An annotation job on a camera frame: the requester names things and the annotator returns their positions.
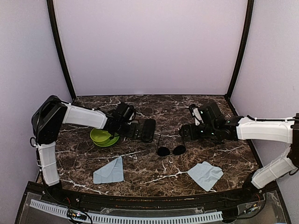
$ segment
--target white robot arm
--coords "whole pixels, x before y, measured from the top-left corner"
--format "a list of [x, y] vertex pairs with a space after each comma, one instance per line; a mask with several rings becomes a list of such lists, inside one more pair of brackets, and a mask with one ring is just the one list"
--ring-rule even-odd
[[216, 138], [227, 140], [273, 140], [291, 144], [278, 158], [249, 176], [243, 188], [261, 189], [273, 180], [299, 168], [299, 114], [284, 119], [257, 119], [234, 116], [225, 119], [215, 102], [189, 107], [195, 123], [183, 125], [184, 140]]
[[48, 186], [59, 183], [56, 166], [55, 145], [62, 124], [90, 126], [97, 129], [123, 134], [133, 138], [136, 124], [130, 122], [135, 117], [133, 106], [120, 103], [111, 114], [99, 110], [87, 109], [61, 101], [50, 96], [33, 115], [31, 123], [36, 138], [38, 166]]

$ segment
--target bowl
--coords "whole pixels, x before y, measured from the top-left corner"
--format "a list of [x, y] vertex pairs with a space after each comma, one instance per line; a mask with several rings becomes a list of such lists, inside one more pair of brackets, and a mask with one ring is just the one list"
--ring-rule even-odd
[[110, 141], [111, 134], [108, 131], [103, 131], [101, 129], [92, 129], [90, 132], [90, 138], [97, 145], [105, 145]]

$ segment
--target marble table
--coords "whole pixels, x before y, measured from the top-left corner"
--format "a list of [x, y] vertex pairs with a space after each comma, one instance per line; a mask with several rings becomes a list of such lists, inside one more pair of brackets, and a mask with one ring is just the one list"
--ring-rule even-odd
[[[220, 110], [232, 116], [223, 96], [142, 95], [78, 97], [75, 104], [109, 111], [120, 102], [133, 105], [136, 119], [157, 122], [152, 143], [142, 143], [121, 137], [107, 148], [98, 147], [90, 139], [92, 128], [63, 125], [56, 146], [57, 169], [64, 189], [112, 196], [191, 196], [206, 193], [187, 174], [197, 163], [207, 161], [222, 168], [224, 175], [212, 191], [220, 192], [242, 187], [249, 173], [258, 168], [246, 141], [225, 141], [217, 145], [209, 140], [186, 142], [187, 152], [180, 156], [159, 157], [156, 147], [160, 132], [160, 146], [170, 150], [181, 145], [178, 129], [193, 123], [188, 106], [217, 102]], [[93, 172], [118, 156], [123, 158], [124, 181], [93, 184]]]

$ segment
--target black frame post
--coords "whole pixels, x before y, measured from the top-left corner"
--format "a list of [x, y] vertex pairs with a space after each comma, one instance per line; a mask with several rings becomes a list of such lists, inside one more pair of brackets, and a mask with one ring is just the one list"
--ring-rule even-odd
[[235, 84], [237, 82], [240, 67], [241, 67], [241, 64], [242, 64], [242, 60], [243, 60], [243, 56], [244, 56], [244, 52], [245, 52], [245, 48], [246, 48], [246, 43], [247, 43], [247, 38], [248, 38], [248, 34], [249, 34], [249, 28], [250, 28], [251, 17], [252, 17], [252, 12], [253, 12], [253, 5], [254, 5], [254, 0], [248, 0], [246, 16], [245, 16], [245, 22], [244, 22], [244, 28], [243, 28], [240, 47], [239, 47], [239, 52], [238, 52], [237, 60], [235, 62], [235, 68], [234, 68], [234, 72], [233, 72], [233, 75], [232, 75], [232, 79], [230, 80], [230, 84], [229, 84], [229, 87], [228, 87], [228, 92], [226, 93], [226, 96], [229, 99], [233, 95]]
[[53, 33], [53, 37], [54, 37], [54, 41], [55, 41], [56, 50], [57, 50], [58, 58], [59, 58], [59, 61], [60, 61], [61, 69], [62, 69], [62, 72], [64, 74], [66, 85], [67, 85], [67, 88], [69, 89], [69, 93], [71, 95], [71, 98], [72, 98], [72, 100], [74, 100], [76, 98], [76, 93], [75, 93], [73, 84], [71, 83], [71, 77], [70, 77], [69, 71], [67, 69], [66, 61], [65, 61], [65, 58], [64, 58], [64, 52], [63, 52], [63, 49], [62, 49], [62, 44], [61, 44], [61, 41], [60, 41], [58, 26], [57, 26], [57, 22], [56, 22], [56, 16], [55, 16], [55, 9], [54, 9], [53, 0], [47, 0], [47, 5], [48, 5], [50, 23], [51, 23], [51, 27], [52, 27], [52, 33]]

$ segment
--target light blue napkin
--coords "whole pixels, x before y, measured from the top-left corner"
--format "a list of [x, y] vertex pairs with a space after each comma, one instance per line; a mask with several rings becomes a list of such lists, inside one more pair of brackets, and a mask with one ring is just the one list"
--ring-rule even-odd
[[209, 191], [223, 175], [220, 167], [208, 162], [196, 164], [187, 173], [205, 191]]
[[121, 156], [93, 173], [93, 183], [121, 182], [123, 179]]

